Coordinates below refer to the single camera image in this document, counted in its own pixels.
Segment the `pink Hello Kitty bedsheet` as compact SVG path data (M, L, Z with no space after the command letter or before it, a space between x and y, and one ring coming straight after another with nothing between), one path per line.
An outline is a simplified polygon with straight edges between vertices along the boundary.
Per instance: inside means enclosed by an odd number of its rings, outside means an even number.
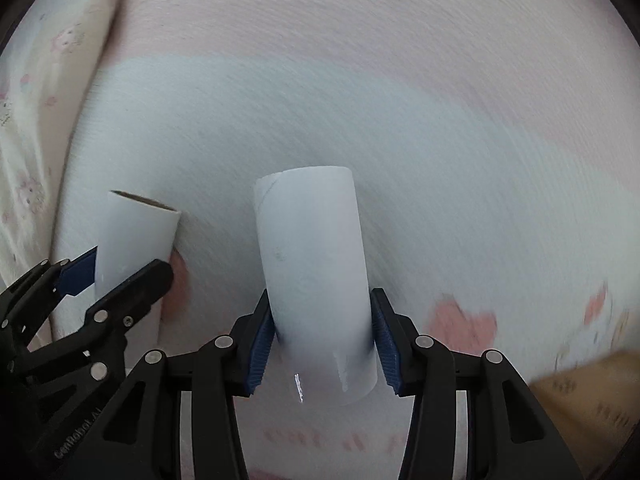
M369 280L526 379L639 345L639 47L610 0L122 0L53 251L111 190L182 213L160 346L264 287L257 179L345 166Z

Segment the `large white paper tube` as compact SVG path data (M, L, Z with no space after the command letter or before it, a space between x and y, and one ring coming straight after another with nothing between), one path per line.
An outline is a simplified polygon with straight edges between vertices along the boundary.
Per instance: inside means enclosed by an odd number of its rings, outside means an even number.
M167 262L181 212L124 191L107 193L99 223L94 294L104 297L151 261Z

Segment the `cream cartoon print pillow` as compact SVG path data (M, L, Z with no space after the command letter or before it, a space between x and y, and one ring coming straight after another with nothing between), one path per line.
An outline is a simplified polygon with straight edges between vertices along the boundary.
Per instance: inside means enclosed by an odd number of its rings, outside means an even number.
M1 55L1 281L50 255L78 116L119 0L35 0Z

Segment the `brown cardboard box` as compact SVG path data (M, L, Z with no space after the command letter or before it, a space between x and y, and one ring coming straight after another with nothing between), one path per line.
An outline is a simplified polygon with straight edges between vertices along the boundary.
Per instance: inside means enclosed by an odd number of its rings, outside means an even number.
M620 351L530 385L586 479L599 479L639 422L639 353Z

